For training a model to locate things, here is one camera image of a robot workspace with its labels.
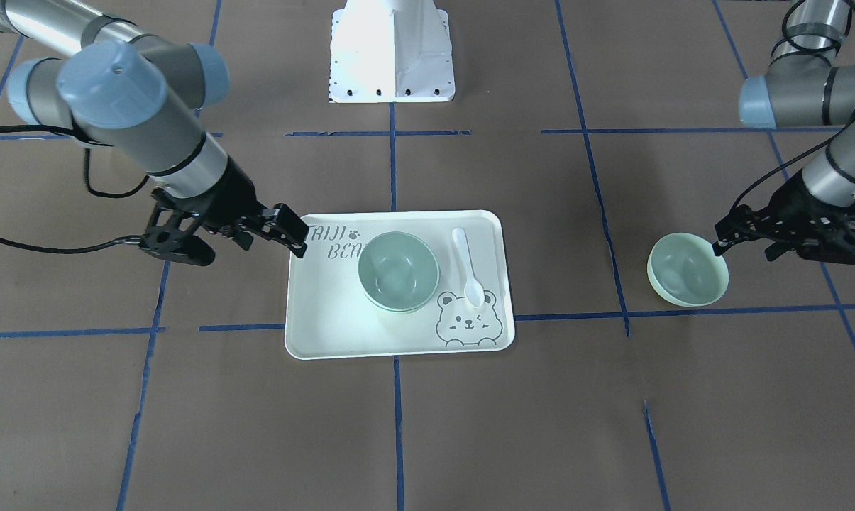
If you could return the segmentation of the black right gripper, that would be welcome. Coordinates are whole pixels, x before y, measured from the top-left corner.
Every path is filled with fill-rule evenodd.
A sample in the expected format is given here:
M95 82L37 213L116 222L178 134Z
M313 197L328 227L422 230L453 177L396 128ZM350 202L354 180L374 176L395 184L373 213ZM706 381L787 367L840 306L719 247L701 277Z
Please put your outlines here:
M248 251L259 238L280 243L292 255L304 258L309 226L287 204L265 208L256 197L253 183L232 158L227 160L219 181L195 197L203 194L211 200L206 223L197 230L197 235L204 242L206 240L200 235L202 231L225 237L243 251Z

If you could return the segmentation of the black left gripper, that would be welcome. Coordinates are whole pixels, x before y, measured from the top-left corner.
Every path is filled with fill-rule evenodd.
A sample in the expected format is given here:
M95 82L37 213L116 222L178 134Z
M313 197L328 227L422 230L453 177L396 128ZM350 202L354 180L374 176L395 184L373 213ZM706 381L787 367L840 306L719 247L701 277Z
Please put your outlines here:
M855 197L843 206L817 198L807 188L803 171L771 195L768 206L733 207L714 226L712 252L722 258L733 246L768 240L791 246L855 246Z

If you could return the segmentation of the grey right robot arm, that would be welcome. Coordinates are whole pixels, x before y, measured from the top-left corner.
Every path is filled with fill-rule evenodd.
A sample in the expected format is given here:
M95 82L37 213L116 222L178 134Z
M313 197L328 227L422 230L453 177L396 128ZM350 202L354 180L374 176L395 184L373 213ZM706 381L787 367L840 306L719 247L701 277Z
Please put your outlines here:
M197 235L204 230L243 250L255 237L275 241L303 258L307 224L285 204L261 204L253 182L197 119L230 87L212 46L175 45L79 1L0 1L0 33L60 54L23 62L9 75L9 104L23 123L6 132L118 148L154 183L145 232L115 245L206 266L214 250Z

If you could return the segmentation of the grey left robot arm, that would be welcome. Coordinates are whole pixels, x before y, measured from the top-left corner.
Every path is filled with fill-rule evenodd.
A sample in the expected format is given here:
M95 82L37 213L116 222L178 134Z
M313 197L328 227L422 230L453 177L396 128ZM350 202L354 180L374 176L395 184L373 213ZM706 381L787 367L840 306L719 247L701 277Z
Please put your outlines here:
M736 199L715 224L716 256L765 239L767 260L855 265L855 1L796 1L782 20L767 72L741 88L745 126L839 126L804 152L800 171L760 210Z

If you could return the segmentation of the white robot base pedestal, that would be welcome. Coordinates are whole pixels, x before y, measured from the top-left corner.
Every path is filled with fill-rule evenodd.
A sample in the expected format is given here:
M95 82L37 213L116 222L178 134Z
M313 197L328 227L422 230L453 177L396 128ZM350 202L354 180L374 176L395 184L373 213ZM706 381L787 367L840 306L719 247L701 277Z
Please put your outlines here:
M329 64L332 103L456 97L449 16L434 1L347 1L332 13Z

